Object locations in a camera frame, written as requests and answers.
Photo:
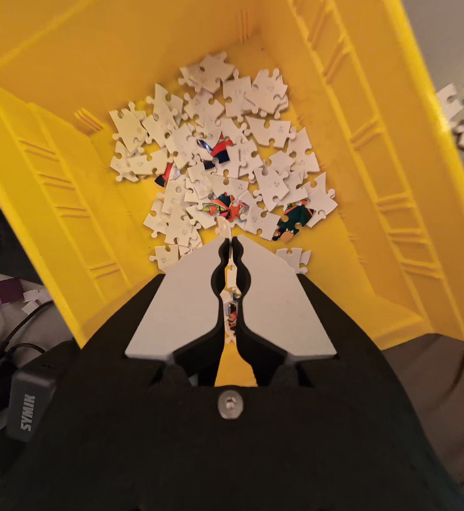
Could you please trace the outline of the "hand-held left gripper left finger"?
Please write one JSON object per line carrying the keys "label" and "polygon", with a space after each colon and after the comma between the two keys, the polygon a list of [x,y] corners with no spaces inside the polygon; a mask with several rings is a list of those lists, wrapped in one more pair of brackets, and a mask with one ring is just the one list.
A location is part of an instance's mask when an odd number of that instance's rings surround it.
{"label": "hand-held left gripper left finger", "polygon": [[164,275],[125,355],[180,366],[199,386],[215,386],[224,345],[225,268],[230,239],[218,237]]}

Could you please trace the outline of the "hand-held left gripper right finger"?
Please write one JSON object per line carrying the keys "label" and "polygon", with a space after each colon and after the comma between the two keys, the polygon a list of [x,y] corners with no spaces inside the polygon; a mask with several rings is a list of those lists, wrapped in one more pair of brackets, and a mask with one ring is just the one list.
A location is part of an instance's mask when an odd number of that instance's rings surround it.
{"label": "hand-held left gripper right finger", "polygon": [[232,239],[241,297],[236,343],[257,385],[268,386],[282,365],[337,354],[295,270],[245,235]]}

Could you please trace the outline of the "pile of puzzle pieces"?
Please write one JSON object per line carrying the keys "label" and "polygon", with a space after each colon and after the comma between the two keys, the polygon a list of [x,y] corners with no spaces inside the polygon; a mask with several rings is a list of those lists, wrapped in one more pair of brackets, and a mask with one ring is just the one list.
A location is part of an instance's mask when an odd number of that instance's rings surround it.
{"label": "pile of puzzle pieces", "polygon": [[184,97],[156,84],[146,97],[109,116],[116,133],[116,181],[153,178],[162,191],[143,225],[164,238],[150,261],[166,272],[203,245],[217,217],[267,241],[289,243],[337,208],[305,128],[281,113],[288,87],[278,69],[254,79],[220,53],[180,68]]}

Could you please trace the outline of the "yellow plastic bin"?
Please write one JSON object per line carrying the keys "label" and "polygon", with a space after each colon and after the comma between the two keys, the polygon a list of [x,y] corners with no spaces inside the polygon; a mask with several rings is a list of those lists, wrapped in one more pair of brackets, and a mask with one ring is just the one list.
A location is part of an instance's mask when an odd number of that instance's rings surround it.
{"label": "yellow plastic bin", "polygon": [[227,53],[278,68],[337,208],[276,251],[384,349],[464,341],[464,167],[401,1],[0,1],[0,207],[84,345],[158,272],[160,187],[117,182],[109,111]]}

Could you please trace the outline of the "torn white paper strip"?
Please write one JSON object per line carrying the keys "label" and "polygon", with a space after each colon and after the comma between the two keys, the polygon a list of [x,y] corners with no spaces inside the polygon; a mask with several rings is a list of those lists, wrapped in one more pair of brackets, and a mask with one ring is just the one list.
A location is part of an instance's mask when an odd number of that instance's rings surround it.
{"label": "torn white paper strip", "polygon": [[52,301],[49,291],[43,287],[41,289],[32,289],[24,292],[24,306],[22,311],[29,315],[39,309],[42,305]]}

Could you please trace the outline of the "person's beige trousers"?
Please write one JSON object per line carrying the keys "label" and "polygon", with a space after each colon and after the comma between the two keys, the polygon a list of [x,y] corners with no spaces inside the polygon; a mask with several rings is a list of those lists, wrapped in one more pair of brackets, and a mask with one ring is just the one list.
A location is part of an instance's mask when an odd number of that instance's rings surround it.
{"label": "person's beige trousers", "polygon": [[383,351],[427,437],[464,491],[464,341],[426,334]]}

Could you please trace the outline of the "black power adapter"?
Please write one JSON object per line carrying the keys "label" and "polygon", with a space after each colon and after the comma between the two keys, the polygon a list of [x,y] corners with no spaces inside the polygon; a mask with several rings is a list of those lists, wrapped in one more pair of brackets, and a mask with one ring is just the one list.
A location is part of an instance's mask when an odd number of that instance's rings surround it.
{"label": "black power adapter", "polygon": [[7,409],[7,435],[19,442],[31,441],[57,388],[53,364],[22,367],[12,377]]}

